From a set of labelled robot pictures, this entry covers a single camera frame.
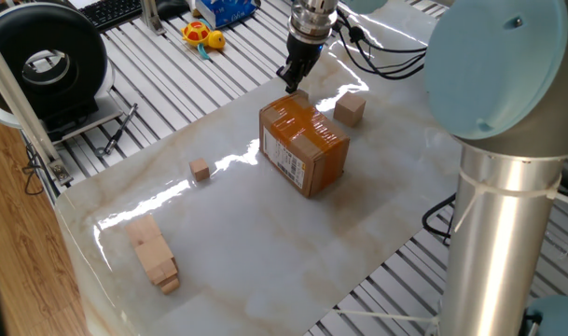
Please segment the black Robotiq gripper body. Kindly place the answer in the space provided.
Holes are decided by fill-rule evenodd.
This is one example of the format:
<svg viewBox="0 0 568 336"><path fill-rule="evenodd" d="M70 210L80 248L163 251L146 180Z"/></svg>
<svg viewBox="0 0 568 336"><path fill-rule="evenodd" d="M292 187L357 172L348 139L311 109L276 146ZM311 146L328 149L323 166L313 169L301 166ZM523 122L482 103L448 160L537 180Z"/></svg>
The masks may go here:
<svg viewBox="0 0 568 336"><path fill-rule="evenodd" d="M318 61L323 44L309 44L300 41L293 35L289 35L286 42L288 57L285 65L303 66L305 70L311 70Z"/></svg>

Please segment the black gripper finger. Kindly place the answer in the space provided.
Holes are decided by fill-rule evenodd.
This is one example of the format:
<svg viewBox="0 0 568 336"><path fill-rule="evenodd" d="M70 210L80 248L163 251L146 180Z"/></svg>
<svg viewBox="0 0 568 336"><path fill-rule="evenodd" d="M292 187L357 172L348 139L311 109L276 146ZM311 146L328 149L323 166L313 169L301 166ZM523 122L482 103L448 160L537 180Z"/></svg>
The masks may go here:
<svg viewBox="0 0 568 336"><path fill-rule="evenodd" d="M292 82L297 88L301 81L311 72L318 59L299 59L292 66Z"/></svg>
<svg viewBox="0 0 568 336"><path fill-rule="evenodd" d="M297 63L287 63L281 66L277 71L276 75L285 82L285 91L288 93L293 93L298 89L298 83L300 82L300 73L298 72Z"/></svg>

